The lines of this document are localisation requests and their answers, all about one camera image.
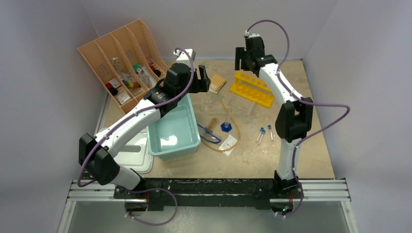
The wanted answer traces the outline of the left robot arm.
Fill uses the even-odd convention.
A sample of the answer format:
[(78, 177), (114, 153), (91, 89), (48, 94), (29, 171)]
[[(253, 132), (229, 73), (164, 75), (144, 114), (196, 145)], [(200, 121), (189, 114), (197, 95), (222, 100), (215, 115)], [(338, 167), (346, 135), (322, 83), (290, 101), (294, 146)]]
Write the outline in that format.
[(186, 94), (207, 92), (210, 83), (204, 65), (192, 69), (186, 64), (174, 63), (165, 78), (148, 90), (133, 110), (106, 130), (80, 137), (78, 186), (87, 185), (81, 183), (86, 171), (100, 185), (112, 183), (126, 188), (126, 193), (134, 199), (142, 197), (145, 192), (142, 177), (133, 169), (118, 164), (115, 156), (136, 134), (177, 107)]

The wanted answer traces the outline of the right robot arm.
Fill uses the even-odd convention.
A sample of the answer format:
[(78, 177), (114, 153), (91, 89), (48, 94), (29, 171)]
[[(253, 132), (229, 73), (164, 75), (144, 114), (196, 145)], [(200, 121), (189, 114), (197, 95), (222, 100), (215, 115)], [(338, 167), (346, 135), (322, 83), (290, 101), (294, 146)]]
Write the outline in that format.
[(301, 150), (301, 140), (312, 127), (312, 102), (298, 93), (280, 70), (280, 65), (272, 55), (265, 54), (263, 39), (252, 33), (245, 37), (245, 47), (237, 47), (235, 70), (253, 72), (270, 89), (280, 105), (275, 120), (275, 131), (281, 139), (279, 164), (275, 170), (273, 192), (283, 198), (297, 187), (297, 162)]

